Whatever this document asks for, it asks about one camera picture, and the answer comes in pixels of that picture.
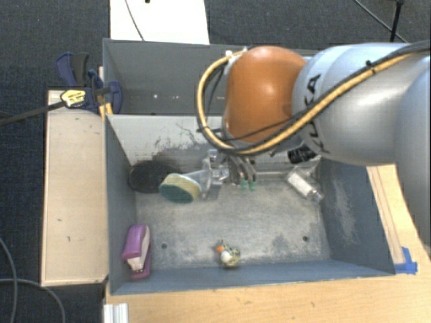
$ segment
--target small figurine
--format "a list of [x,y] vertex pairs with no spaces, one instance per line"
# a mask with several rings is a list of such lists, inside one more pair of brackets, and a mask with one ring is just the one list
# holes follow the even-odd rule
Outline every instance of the small figurine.
[[236,266],[241,258],[241,252],[238,248],[230,246],[222,240],[222,243],[216,248],[220,253],[220,260],[226,267]]

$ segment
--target small bottle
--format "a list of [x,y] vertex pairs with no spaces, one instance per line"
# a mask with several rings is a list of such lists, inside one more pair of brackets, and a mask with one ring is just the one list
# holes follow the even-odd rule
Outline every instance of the small bottle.
[[323,195],[319,192],[319,183],[299,167],[295,167],[286,176],[286,182],[308,200],[320,202],[323,199]]

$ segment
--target bin floor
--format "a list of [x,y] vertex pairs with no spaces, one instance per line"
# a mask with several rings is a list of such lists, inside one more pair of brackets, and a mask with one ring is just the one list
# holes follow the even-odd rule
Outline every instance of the bin floor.
[[152,233],[152,268],[219,266],[220,240],[237,246],[240,264],[329,259],[320,207],[285,182],[258,183],[256,191],[226,184],[214,201],[190,204],[136,193],[137,218]]

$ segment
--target dark gray carpet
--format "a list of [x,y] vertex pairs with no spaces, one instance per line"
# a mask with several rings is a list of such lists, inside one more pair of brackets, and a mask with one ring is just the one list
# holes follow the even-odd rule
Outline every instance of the dark gray carpet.
[[[391,25],[393,0],[361,0]],[[53,62],[65,51],[102,63],[109,0],[0,0],[0,110],[17,114],[45,104],[61,85]],[[385,42],[389,31],[353,0],[205,0],[212,43],[282,44],[322,49],[334,44]],[[399,33],[410,42],[430,37],[430,0],[406,0]],[[39,278],[44,175],[44,117],[0,127],[0,236],[18,275]],[[10,277],[0,250],[0,278]],[[56,288],[68,322],[99,322],[102,287]],[[0,322],[8,322],[12,287],[0,285]],[[60,322],[55,302],[20,287],[16,322]]]

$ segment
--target gray bin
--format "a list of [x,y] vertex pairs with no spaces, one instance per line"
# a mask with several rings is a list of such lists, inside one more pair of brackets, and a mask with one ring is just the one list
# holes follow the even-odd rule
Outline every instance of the gray bin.
[[[171,162],[183,172],[199,168],[209,145],[193,116],[197,82],[226,49],[241,48],[104,40],[105,81],[120,80],[125,99],[121,114],[105,122],[111,294],[395,274],[365,168],[322,160],[320,204],[282,181],[258,183],[254,192],[227,185],[218,200],[189,205],[131,190],[129,168],[141,160]],[[214,125],[225,84],[215,95]],[[148,224],[152,233],[151,274],[138,281],[121,260],[135,223]],[[240,248],[237,268],[219,265],[221,239]]]

